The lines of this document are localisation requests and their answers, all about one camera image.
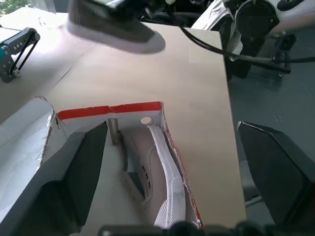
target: gray sneaker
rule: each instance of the gray sneaker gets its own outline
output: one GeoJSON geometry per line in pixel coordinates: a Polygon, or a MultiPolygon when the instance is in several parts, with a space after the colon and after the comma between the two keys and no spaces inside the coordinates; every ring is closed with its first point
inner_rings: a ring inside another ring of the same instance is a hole
{"type": "Polygon", "coordinates": [[[150,225],[169,228],[185,220],[183,180],[159,127],[122,132],[126,187],[150,225]]]}

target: gray floor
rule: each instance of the gray floor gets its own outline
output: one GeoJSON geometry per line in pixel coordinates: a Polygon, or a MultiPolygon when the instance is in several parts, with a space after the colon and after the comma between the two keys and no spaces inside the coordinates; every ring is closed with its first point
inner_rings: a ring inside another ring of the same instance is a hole
{"type": "MultiPolygon", "coordinates": [[[[296,36],[291,57],[315,56],[315,27],[296,36]]],[[[288,135],[315,161],[315,63],[293,64],[291,74],[282,79],[255,72],[246,79],[234,77],[229,82],[229,93],[234,127],[239,121],[272,127],[288,135]]],[[[239,160],[244,160],[242,143],[235,133],[239,160]]],[[[262,209],[247,209],[248,218],[268,223],[270,219],[259,214],[262,209]]]]}

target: red stripe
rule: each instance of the red stripe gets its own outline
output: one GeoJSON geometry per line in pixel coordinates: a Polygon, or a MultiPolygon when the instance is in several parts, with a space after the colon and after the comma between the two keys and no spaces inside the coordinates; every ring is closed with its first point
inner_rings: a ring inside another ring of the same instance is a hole
{"type": "Polygon", "coordinates": [[[100,106],[100,107],[87,107],[80,109],[72,109],[60,111],[57,113],[59,119],[71,119],[78,117],[91,117],[97,115],[104,115],[108,113],[124,113],[124,112],[147,112],[147,111],[160,111],[162,110],[161,102],[144,102],[123,104],[119,106],[100,106]]]}

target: beige cardboard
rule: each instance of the beige cardboard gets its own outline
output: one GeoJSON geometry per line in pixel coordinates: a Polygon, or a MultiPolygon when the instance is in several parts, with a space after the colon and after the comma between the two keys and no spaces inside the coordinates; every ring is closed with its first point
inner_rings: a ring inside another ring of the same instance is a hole
{"type": "MultiPolygon", "coordinates": [[[[223,57],[198,47],[179,28],[149,26],[163,36],[164,51],[137,55],[95,45],[46,97],[57,112],[164,102],[203,223],[234,226],[246,215],[223,57]]],[[[221,46],[218,32],[191,31],[221,46]]]]}

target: white table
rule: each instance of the white table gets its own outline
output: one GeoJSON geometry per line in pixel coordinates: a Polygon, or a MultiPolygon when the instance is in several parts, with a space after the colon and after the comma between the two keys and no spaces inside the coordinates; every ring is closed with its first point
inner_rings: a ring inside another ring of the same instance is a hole
{"type": "MultiPolygon", "coordinates": [[[[246,215],[223,57],[193,44],[179,28],[149,26],[163,36],[164,51],[136,55],[61,29],[40,31],[21,78],[0,84],[0,122],[55,84],[46,98],[57,112],[162,101],[203,223],[234,226],[246,215]]],[[[221,47],[219,33],[192,32],[221,47]]]]}

